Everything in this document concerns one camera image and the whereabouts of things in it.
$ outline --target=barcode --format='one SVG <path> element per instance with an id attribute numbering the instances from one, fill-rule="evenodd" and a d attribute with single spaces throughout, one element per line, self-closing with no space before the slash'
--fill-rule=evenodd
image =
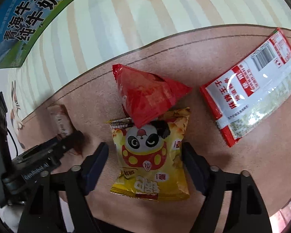
<path id="1" fill-rule="evenodd" d="M 259 71 L 275 58 L 271 47 L 267 44 L 258 54 L 252 56 L 252 60 Z"/>

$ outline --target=panda cartoon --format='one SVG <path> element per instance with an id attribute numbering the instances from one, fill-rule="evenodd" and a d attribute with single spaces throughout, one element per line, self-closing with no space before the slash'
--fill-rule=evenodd
<path id="1" fill-rule="evenodd" d="M 133 126 L 127 131 L 122 156 L 131 167 L 143 167 L 146 171 L 157 170 L 166 160 L 167 148 L 164 139 L 170 135 L 168 124 L 152 121 L 138 129 Z"/>

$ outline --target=snack bag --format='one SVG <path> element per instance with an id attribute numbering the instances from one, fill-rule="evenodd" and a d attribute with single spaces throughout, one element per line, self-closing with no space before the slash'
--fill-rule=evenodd
<path id="1" fill-rule="evenodd" d="M 129 66 L 117 64 L 112 68 L 124 111 L 137 128 L 165 113 L 192 90 L 178 81 Z"/>
<path id="2" fill-rule="evenodd" d="M 281 29 L 200 90 L 232 147 L 291 95 L 291 46 Z"/>
<path id="3" fill-rule="evenodd" d="M 181 161 L 189 115 L 189 108 L 168 111 L 140 129 L 131 118 L 111 121 L 121 172 L 110 191 L 151 200 L 189 198 Z"/>
<path id="4" fill-rule="evenodd" d="M 65 105 L 52 105 L 47 108 L 49 111 L 51 118 L 56 124 L 56 128 L 58 130 L 57 137 L 59 139 L 70 136 L 76 129 L 72 124 L 72 121 L 68 115 L 68 111 Z M 75 143 L 74 151 L 77 154 L 82 155 L 82 144 Z"/>

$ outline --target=red triangular snack bag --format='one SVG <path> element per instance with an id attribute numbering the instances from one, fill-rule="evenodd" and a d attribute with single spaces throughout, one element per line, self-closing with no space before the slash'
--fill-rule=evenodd
<path id="1" fill-rule="evenodd" d="M 121 64 L 112 68 L 124 111 L 137 128 L 165 113 L 192 90 L 178 81 Z"/>

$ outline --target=pink surface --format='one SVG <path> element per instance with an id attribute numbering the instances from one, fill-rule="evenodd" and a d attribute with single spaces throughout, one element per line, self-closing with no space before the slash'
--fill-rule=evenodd
<path id="1" fill-rule="evenodd" d="M 204 197 L 194 190 L 187 175 L 191 197 L 180 202 L 155 202 L 128 198 L 109 192 L 119 173 L 109 126 L 110 119 L 124 117 L 112 65 L 126 64 L 178 80 L 193 87 L 177 107 L 191 107 L 185 140 L 211 165 L 224 171 L 251 172 L 269 215 L 281 209 L 291 197 L 291 97 L 255 130 L 232 148 L 227 147 L 199 87 L 226 71 L 262 43 L 273 31 L 258 26 L 223 26 L 179 34 L 118 57 L 83 74 L 23 120 L 19 141 L 26 148 L 56 135 L 47 107 L 64 104 L 77 129 L 89 138 L 83 155 L 92 154 L 100 141 L 110 146 L 109 158 L 96 189 L 87 196 L 98 219 L 132 232 L 189 232 Z M 291 43 L 291 31 L 284 30 Z M 66 154 L 56 172 L 81 163 L 82 156 Z M 229 196 L 219 220 L 222 231 Z"/>

